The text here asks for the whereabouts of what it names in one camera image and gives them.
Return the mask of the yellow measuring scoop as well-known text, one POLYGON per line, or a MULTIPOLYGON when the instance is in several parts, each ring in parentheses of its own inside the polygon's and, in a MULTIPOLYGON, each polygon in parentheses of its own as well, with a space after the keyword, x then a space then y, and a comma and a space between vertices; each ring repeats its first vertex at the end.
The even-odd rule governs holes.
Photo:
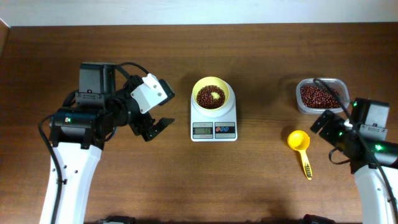
POLYGON ((289 147, 300 154, 304 174, 308 180, 312 180, 312 168, 307 156, 307 149, 310 145, 309 135, 302 130, 291 132, 287 138, 289 147))

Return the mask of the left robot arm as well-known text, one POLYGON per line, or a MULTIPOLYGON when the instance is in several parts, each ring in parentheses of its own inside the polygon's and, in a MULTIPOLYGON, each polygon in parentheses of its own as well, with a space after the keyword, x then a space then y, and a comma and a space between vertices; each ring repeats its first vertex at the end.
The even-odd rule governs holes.
POLYGON ((83 62, 79 87, 46 119, 50 134, 38 125, 50 153, 50 175, 41 223, 83 223, 90 185, 104 145, 119 127, 153 140, 174 119, 156 121, 149 111, 175 93, 144 67, 144 77, 130 75, 124 64, 83 62))

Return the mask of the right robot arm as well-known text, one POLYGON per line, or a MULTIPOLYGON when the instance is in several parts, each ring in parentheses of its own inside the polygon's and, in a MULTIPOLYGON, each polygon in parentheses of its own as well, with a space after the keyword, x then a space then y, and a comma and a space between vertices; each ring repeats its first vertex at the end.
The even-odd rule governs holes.
POLYGON ((386 141, 388 114, 388 103, 356 98, 348 119, 325 110, 310 128, 346 156, 363 223, 397 223, 397 144, 386 141))

